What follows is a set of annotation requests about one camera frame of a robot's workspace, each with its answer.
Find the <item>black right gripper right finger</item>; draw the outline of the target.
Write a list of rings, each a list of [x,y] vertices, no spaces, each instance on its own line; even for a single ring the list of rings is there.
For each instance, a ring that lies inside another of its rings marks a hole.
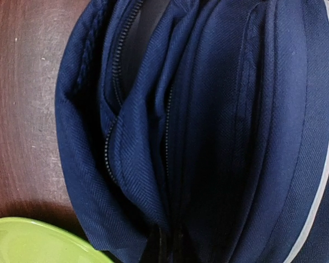
[[[190,238],[186,230],[176,228],[173,236],[173,262],[185,263],[190,262]]]

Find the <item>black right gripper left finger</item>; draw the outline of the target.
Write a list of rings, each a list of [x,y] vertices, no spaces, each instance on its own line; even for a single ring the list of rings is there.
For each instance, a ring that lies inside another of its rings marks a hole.
[[[148,262],[169,262],[169,238],[166,230],[154,226],[148,239]]]

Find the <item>navy blue student backpack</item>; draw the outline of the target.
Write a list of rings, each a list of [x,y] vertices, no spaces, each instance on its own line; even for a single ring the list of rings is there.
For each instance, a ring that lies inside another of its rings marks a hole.
[[[148,262],[329,262],[329,1],[91,1],[60,64],[61,165],[91,245]]]

